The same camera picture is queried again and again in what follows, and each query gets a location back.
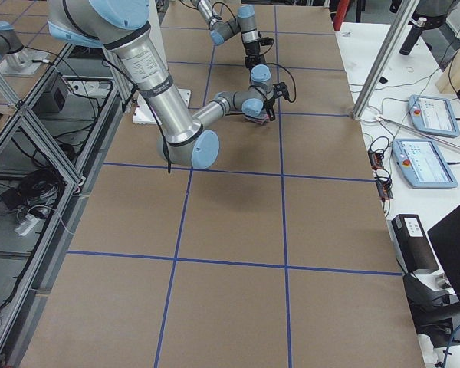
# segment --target computer monitor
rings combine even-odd
[[[404,286],[417,333],[444,347],[460,324],[460,206],[428,230],[428,237],[455,294],[434,291],[412,274],[404,276]],[[460,331],[454,344],[460,344]]]

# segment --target black stand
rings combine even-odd
[[[426,334],[434,347],[446,347],[450,334],[460,324],[460,301],[447,291],[434,291],[406,274],[404,288],[417,334]],[[452,345],[460,345],[460,330]]]

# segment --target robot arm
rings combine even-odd
[[[220,94],[191,115],[150,40],[148,15],[148,0],[49,0],[48,24],[56,38],[88,47],[104,46],[117,54],[160,120],[162,156],[171,163],[205,169],[216,160],[219,140],[216,133],[204,129],[232,108],[258,117],[269,104],[271,74],[261,65],[264,69],[256,72],[248,91]]]
[[[14,28],[6,21],[0,21],[0,60],[4,56],[8,65],[16,71],[25,69],[32,64],[32,60]]]
[[[214,10],[209,0],[191,0],[205,20],[210,35],[216,46],[223,44],[237,33],[241,34],[245,49],[245,66],[252,69],[259,64],[266,64],[265,56],[261,53],[261,46],[271,46],[274,40],[262,37],[258,31],[253,5],[243,5],[238,9],[237,17],[223,21],[222,17]]]

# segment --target metal rack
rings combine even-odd
[[[48,293],[51,288],[71,238],[70,230],[75,227],[84,206],[82,195],[74,194],[82,192],[84,195],[90,191],[120,115],[129,106],[129,103],[122,104],[130,100],[132,86],[117,72],[111,73],[101,60],[78,63],[86,67],[76,66],[77,73],[72,75],[70,68],[62,65],[72,49],[64,47],[23,100],[0,74],[0,93],[7,104],[15,108],[0,132],[0,194],[6,190],[5,186],[16,186],[25,175],[37,169],[30,157],[21,155],[12,138],[34,150],[34,154],[47,157],[64,184],[54,200],[54,211],[24,237],[19,238],[14,232],[19,214],[0,213],[0,301],[9,294],[14,295],[1,309],[0,363],[13,361],[34,330],[33,321],[38,319],[44,306],[37,297],[38,290]],[[112,56],[106,53],[108,60],[119,64]],[[68,95],[69,100],[60,113],[39,115],[33,111],[48,82],[58,73],[69,81],[81,81],[90,87],[109,84],[104,95],[100,93],[95,97],[102,101],[102,109],[95,120],[85,117],[92,101],[73,94]],[[62,132],[71,131],[77,132],[66,137],[81,147],[75,160],[67,157],[55,139]]]

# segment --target black box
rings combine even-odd
[[[439,270],[418,215],[397,215],[392,220],[392,227],[402,255],[399,262],[405,271],[431,274]]]

